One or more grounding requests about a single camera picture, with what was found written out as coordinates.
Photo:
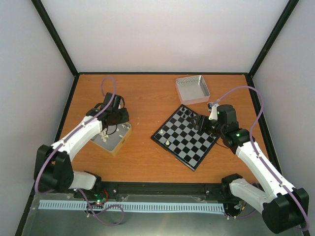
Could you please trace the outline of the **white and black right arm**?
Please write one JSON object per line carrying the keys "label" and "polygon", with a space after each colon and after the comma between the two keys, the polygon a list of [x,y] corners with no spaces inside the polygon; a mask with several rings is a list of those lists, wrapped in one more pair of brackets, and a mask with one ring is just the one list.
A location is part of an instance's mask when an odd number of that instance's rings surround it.
{"label": "white and black right arm", "polygon": [[224,145],[248,166],[261,185],[261,188],[257,188],[238,175],[230,175],[223,179],[227,195],[238,197],[251,205],[275,234],[290,228],[308,230],[308,193],[287,181],[261,151],[250,131],[239,127],[232,105],[208,106],[208,117],[191,115],[189,122],[202,133],[220,137]]}

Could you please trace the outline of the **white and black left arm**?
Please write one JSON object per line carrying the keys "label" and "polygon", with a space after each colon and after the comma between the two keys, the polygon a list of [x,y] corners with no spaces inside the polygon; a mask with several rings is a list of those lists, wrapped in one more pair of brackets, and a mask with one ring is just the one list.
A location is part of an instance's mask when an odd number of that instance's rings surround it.
{"label": "white and black left arm", "polygon": [[122,96],[107,93],[102,103],[91,108],[82,121],[66,136],[50,146],[38,148],[34,169],[36,193],[45,189],[64,192],[69,189],[84,189],[92,198],[102,194],[101,177],[90,172],[76,172],[72,161],[76,154],[96,135],[129,121],[128,111]]}

